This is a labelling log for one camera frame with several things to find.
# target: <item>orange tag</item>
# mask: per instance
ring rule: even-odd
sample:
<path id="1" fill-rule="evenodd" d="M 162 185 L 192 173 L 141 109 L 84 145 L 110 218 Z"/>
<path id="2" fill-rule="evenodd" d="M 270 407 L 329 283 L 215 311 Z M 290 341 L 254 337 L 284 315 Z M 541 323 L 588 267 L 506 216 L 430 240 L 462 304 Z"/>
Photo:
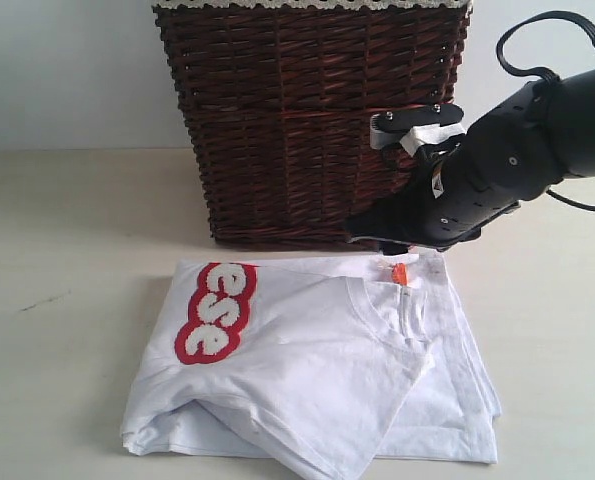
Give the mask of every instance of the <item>orange tag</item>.
<path id="1" fill-rule="evenodd" d="M 406 265 L 403 263 L 398 263 L 393 267 L 392 273 L 393 282 L 399 285 L 408 285 L 408 275 L 406 274 Z"/>

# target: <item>white table surface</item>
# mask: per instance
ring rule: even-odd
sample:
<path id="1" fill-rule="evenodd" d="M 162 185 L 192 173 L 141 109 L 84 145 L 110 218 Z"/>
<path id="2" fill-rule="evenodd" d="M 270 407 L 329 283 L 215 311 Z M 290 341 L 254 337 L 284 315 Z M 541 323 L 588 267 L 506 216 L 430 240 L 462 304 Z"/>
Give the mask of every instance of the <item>white table surface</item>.
<path id="1" fill-rule="evenodd" d="M 595 201 L 595 180 L 560 190 Z M 206 217 L 188 151 L 0 154 L 0 479 L 297 478 L 121 447 L 176 261 L 260 256 L 216 248 Z M 541 198 L 448 262 L 504 406 L 500 463 L 380 460 L 363 478 L 595 479 L 595 214 Z"/>

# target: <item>brown wicker basket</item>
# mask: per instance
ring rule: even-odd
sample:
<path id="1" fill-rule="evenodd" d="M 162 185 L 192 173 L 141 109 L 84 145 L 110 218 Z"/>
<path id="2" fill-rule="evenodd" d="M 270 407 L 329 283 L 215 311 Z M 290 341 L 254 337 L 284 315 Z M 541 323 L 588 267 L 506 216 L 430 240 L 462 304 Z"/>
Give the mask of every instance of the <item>brown wicker basket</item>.
<path id="1" fill-rule="evenodd" d="M 467 7 L 154 11 L 212 234 L 254 248 L 344 246 L 343 220 L 405 184 L 369 118 L 450 101 L 468 25 Z"/>

